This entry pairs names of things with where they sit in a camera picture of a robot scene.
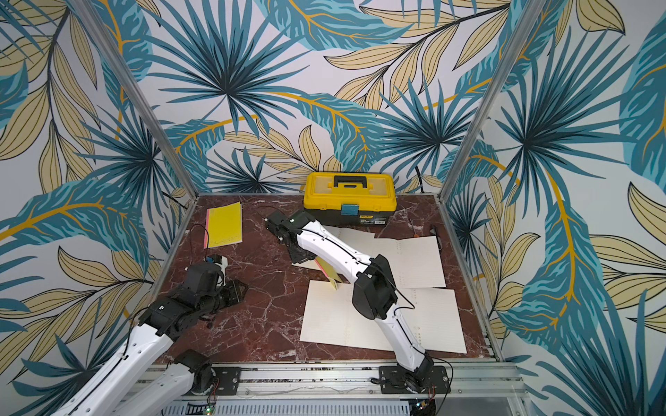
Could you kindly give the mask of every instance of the toolbox handle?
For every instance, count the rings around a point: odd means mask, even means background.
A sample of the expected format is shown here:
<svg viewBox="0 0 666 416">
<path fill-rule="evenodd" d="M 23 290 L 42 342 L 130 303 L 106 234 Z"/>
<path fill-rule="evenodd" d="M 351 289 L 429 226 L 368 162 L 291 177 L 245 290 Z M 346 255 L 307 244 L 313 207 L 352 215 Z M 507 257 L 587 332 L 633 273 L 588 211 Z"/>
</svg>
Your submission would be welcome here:
<svg viewBox="0 0 666 416">
<path fill-rule="evenodd" d="M 363 184 L 364 188 L 368 187 L 368 179 L 365 176 L 342 176 L 335 175 L 333 176 L 333 187 L 337 188 L 338 184 L 342 183 L 356 183 Z"/>
</svg>

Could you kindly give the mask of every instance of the open notebook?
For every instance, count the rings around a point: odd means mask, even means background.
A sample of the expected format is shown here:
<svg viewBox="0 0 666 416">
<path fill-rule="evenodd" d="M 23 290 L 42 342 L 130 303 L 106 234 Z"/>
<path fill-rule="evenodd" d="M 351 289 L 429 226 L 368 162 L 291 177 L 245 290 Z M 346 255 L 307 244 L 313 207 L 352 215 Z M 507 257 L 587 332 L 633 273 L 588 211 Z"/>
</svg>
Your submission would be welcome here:
<svg viewBox="0 0 666 416">
<path fill-rule="evenodd" d="M 444 288 L 444 271 L 436 237 L 375 238 L 371 232 L 352 228 L 325 226 L 331 234 L 349 246 L 371 256 L 383 255 L 388 259 L 400 290 L 414 288 Z M 314 260 L 294 266 L 319 270 Z"/>
<path fill-rule="evenodd" d="M 383 349 L 391 345 L 377 324 L 352 305 L 353 285 L 310 280 L 300 340 L 346 347 Z M 416 306 L 401 309 L 412 333 L 425 349 L 467 353 L 456 295 L 447 289 L 406 289 L 403 294 Z M 408 306 L 400 298 L 401 306 Z"/>
</svg>

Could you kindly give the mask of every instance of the yellow notebook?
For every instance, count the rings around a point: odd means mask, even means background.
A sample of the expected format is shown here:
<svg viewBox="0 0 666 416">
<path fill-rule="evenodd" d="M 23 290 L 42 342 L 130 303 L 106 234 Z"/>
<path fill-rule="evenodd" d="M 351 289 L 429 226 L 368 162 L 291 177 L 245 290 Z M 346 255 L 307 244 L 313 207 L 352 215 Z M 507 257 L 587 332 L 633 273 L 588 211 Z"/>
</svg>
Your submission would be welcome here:
<svg viewBox="0 0 666 416">
<path fill-rule="evenodd" d="M 204 247 L 219 247 L 243 242 L 240 202 L 219 208 L 211 208 L 206 213 L 206 229 L 210 236 L 204 237 Z"/>
</svg>

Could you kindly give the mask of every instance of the mounting plate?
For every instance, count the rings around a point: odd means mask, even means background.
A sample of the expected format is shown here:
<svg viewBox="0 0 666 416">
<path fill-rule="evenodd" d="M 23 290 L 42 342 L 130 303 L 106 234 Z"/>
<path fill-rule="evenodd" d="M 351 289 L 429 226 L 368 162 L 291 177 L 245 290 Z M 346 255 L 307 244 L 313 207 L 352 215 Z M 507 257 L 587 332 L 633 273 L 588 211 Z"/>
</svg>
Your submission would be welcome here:
<svg viewBox="0 0 666 416">
<path fill-rule="evenodd" d="M 380 387 L 382 394 L 413 394 L 407 390 L 404 384 L 405 369 L 397 365 L 379 367 L 379 378 L 382 381 Z M 443 365 L 435 365 L 430 373 L 430 382 L 435 386 L 436 394 L 446 394 L 451 391 L 449 377 Z"/>
</svg>

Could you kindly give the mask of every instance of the red marble surface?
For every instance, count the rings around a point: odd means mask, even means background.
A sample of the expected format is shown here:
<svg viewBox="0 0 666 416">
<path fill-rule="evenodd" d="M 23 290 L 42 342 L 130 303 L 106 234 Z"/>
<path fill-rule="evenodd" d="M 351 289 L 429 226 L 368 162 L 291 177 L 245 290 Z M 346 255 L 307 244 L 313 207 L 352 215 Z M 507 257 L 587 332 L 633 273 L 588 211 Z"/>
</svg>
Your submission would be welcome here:
<svg viewBox="0 0 666 416">
<path fill-rule="evenodd" d="M 263 216 L 279 208 L 287 215 L 302 208 L 302 196 L 203 196 L 188 225 L 205 224 L 206 210 L 240 201 L 242 204 L 243 243 L 211 248 L 229 259 L 227 276 L 250 285 L 242 304 L 222 310 L 214 326 L 204 322 L 189 330 L 159 360 L 168 362 L 188 348 L 209 356 L 213 362 L 318 361 L 331 359 L 393 359 L 390 351 L 342 347 L 299 341 L 308 293 L 308 280 L 325 280 L 316 270 L 291 266 L 284 246 L 264 227 Z M 433 351 L 436 357 L 488 357 L 479 322 L 474 315 L 467 287 L 444 224 L 432 195 L 399 196 L 398 208 L 385 228 L 357 227 L 374 232 L 376 237 L 411 238 L 412 221 L 419 235 L 429 235 L 430 225 L 438 227 L 442 238 L 442 265 L 446 287 L 456 291 L 467 346 L 467 354 Z M 192 231 L 194 261 L 203 260 L 204 231 Z M 161 294 L 185 278 L 190 264 L 190 239 L 185 234 L 172 263 Z"/>
</svg>

